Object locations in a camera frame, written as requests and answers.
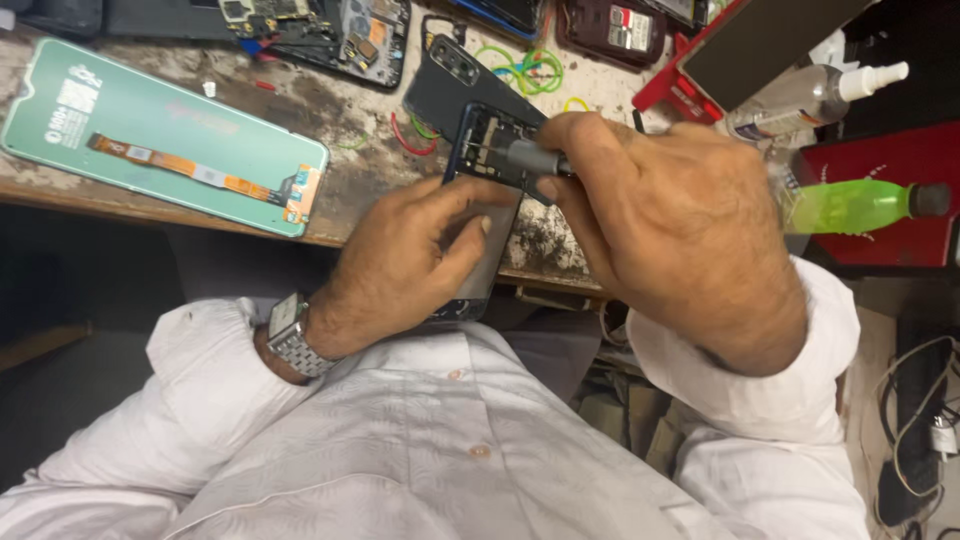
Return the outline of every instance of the spray bottle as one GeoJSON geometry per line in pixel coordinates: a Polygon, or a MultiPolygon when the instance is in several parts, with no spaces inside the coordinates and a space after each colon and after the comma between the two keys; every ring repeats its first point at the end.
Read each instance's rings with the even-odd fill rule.
{"type": "Polygon", "coordinates": [[[846,116],[851,101],[906,79],[909,71],[905,61],[849,73],[810,65],[767,85],[727,117],[727,129],[743,140],[762,140],[826,126],[846,116]]]}

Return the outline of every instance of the shirt button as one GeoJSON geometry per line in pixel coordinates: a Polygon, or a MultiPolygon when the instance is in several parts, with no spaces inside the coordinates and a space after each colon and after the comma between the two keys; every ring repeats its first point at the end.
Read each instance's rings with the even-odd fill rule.
{"type": "Polygon", "coordinates": [[[485,444],[478,444],[469,450],[469,454],[473,457],[487,458],[490,457],[490,447],[485,444]]]}

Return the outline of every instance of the flex cable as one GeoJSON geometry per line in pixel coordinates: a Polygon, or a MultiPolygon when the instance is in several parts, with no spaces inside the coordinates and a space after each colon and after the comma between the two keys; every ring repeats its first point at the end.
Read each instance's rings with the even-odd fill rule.
{"type": "Polygon", "coordinates": [[[122,158],[140,165],[152,165],[154,167],[167,169],[168,171],[180,173],[204,184],[210,184],[214,187],[225,187],[242,195],[247,195],[248,197],[253,197],[254,199],[285,209],[287,208],[289,194],[254,184],[253,182],[212,169],[193,160],[188,160],[187,158],[136,146],[129,142],[113,140],[100,134],[93,134],[86,145],[104,154],[110,154],[111,156],[116,156],[117,158],[122,158]]]}

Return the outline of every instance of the wrist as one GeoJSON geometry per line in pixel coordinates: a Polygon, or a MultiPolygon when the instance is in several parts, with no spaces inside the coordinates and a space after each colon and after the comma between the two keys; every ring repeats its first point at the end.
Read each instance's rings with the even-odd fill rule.
{"type": "Polygon", "coordinates": [[[263,365],[274,372],[277,377],[291,384],[304,385],[307,382],[307,376],[295,370],[286,360],[270,352],[267,346],[268,335],[267,325],[261,325],[253,333],[253,347],[263,360],[263,365]]]}
{"type": "Polygon", "coordinates": [[[792,263],[780,275],[744,299],[727,328],[701,345],[719,356],[722,365],[748,377],[769,377],[793,363],[806,343],[806,295],[792,263]]]}
{"type": "Polygon", "coordinates": [[[307,345],[325,359],[340,359],[370,345],[357,325],[346,321],[343,314],[324,287],[310,297],[309,308],[300,319],[307,345]]]}

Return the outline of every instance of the fingernail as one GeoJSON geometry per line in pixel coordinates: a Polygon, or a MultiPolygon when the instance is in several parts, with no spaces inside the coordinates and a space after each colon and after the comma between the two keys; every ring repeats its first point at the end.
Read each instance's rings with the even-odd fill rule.
{"type": "Polygon", "coordinates": [[[539,190],[540,193],[542,193],[547,199],[550,199],[551,201],[557,200],[557,187],[549,178],[541,178],[537,180],[537,190],[539,190]]]}

